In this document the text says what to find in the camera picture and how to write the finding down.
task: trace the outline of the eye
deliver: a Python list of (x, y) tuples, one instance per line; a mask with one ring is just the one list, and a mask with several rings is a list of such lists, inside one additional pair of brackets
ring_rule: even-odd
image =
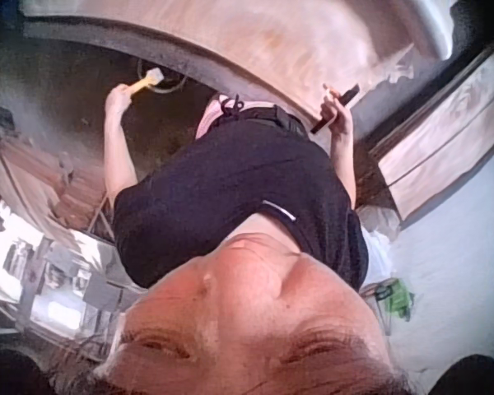
[(121, 336), (120, 344), (129, 343), (137, 344), (152, 350), (158, 350), (165, 355), (182, 360), (191, 358), (190, 353), (182, 344), (160, 331), (125, 332), (123, 336)]
[(291, 363), (324, 352), (336, 351), (348, 345), (348, 339), (340, 333), (317, 332), (299, 338), (291, 345), (290, 351), (282, 363)]

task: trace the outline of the shirt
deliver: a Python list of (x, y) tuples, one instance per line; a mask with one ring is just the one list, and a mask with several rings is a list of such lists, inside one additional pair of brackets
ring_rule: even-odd
[(180, 150), (114, 204), (114, 233), (133, 281), (149, 287), (213, 251), (259, 212), (358, 290), (368, 254), (357, 214), (328, 155), (270, 124), (238, 120)]

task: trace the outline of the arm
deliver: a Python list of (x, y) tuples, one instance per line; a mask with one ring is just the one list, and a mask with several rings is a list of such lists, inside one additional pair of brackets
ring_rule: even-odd
[(116, 86), (105, 104), (105, 183), (112, 207), (119, 192), (137, 184), (137, 175), (121, 127), (123, 113), (132, 102), (130, 95), (126, 85)]
[(335, 173), (349, 195), (352, 208), (355, 208), (357, 186), (353, 166), (353, 117), (338, 98), (340, 94), (330, 88), (331, 97), (325, 97), (322, 104), (322, 118), (333, 119), (329, 125), (331, 131), (331, 161)]

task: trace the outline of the hand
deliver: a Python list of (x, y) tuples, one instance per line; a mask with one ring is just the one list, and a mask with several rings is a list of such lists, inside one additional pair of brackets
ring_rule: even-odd
[(324, 97), (320, 115), (328, 121), (334, 119), (329, 125), (332, 144), (341, 142), (345, 145), (353, 146), (353, 117), (351, 111), (338, 101), (341, 96), (340, 93), (326, 84), (323, 87), (325, 90), (329, 90), (329, 94)]
[(106, 97), (106, 119), (120, 121), (124, 111), (132, 104), (132, 94), (128, 85), (117, 85)]

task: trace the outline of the white wall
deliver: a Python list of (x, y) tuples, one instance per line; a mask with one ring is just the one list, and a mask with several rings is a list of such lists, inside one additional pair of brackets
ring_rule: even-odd
[(465, 356), (494, 357), (494, 156), (401, 232), (391, 256), (416, 304), (409, 323), (393, 318), (390, 344), (421, 390)]

